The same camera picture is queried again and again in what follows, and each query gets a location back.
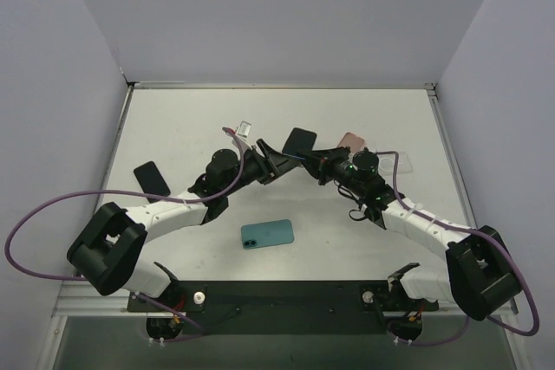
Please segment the phone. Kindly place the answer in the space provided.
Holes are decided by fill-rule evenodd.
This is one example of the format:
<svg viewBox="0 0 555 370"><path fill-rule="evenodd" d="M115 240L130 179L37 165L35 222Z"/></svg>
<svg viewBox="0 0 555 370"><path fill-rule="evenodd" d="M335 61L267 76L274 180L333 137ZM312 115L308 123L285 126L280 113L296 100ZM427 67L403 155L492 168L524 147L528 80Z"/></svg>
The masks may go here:
<svg viewBox="0 0 555 370"><path fill-rule="evenodd" d="M337 146L349 148L351 153L358 153L366 146L366 140L354 133L347 132Z"/></svg>

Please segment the dark blue smartphone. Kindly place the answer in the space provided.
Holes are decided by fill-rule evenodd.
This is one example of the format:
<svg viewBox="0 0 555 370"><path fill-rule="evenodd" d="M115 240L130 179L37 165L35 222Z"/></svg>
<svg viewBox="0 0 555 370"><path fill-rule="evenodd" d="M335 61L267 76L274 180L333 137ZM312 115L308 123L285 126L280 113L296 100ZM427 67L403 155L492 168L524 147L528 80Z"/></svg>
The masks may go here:
<svg viewBox="0 0 555 370"><path fill-rule="evenodd" d="M294 127L283 145L282 154L293 159L303 159L304 154L312 150L316 140L315 132Z"/></svg>

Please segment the clear phone case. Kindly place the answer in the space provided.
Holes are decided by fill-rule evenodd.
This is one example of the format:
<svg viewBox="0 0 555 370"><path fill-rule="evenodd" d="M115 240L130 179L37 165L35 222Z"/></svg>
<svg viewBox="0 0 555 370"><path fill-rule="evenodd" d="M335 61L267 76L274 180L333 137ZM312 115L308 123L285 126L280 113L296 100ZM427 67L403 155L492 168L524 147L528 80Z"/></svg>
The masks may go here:
<svg viewBox="0 0 555 370"><path fill-rule="evenodd" d="M378 153L379 173L381 175L391 176L394 172L395 164L397 164L398 174L409 174L413 171L413 165L405 152L394 153Z"/></svg>

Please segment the teal smartphone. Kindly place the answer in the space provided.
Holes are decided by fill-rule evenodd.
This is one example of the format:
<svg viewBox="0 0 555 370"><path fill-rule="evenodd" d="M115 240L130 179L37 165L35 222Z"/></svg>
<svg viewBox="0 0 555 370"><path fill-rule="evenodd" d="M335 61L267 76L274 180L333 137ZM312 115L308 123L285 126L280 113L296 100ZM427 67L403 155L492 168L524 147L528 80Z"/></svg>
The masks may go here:
<svg viewBox="0 0 555 370"><path fill-rule="evenodd" d="M295 241L289 219L243 225L240 232L242 247L245 250L279 246Z"/></svg>

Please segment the black smartphone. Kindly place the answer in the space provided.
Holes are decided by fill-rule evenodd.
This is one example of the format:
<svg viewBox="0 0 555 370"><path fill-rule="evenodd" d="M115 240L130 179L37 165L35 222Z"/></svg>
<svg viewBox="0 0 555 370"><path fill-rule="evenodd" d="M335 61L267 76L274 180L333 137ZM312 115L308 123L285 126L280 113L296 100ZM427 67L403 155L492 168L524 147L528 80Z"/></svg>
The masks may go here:
<svg viewBox="0 0 555 370"><path fill-rule="evenodd" d="M171 192L160 173L158 166L153 161L148 161L133 169L134 176L144 194L149 194L147 201L155 203L156 197L169 197Z"/></svg>

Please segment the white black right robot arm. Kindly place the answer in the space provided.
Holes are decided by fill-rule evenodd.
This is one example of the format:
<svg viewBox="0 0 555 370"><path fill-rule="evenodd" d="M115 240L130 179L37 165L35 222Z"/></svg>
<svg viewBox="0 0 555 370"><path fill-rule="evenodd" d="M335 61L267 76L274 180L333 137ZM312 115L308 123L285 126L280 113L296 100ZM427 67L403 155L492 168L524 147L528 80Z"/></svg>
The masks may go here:
<svg viewBox="0 0 555 370"><path fill-rule="evenodd" d="M407 298L450 302L482 321L521 292L496 230L471 230L422 210L380 175L375 153L364 149L351 155L348 148L338 147L299 155L320 185L337 182L374 224L407 237L445 262L442 270L415 265L390 275L390 284L400 286Z"/></svg>

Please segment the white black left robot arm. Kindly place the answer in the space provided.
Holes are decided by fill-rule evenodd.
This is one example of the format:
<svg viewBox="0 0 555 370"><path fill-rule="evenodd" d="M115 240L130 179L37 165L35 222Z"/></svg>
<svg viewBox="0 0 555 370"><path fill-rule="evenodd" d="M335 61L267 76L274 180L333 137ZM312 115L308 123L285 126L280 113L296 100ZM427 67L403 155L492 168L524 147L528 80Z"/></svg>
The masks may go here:
<svg viewBox="0 0 555 370"><path fill-rule="evenodd" d="M161 263L142 256L144 244L211 222L227 209L230 194L253 182L268 185L299 164L263 140L241 154L218 150L205 173L171 201L130 208L102 205L69 247L67 259L101 295L126 289L146 295L158 310L168 310L177 302L178 280Z"/></svg>

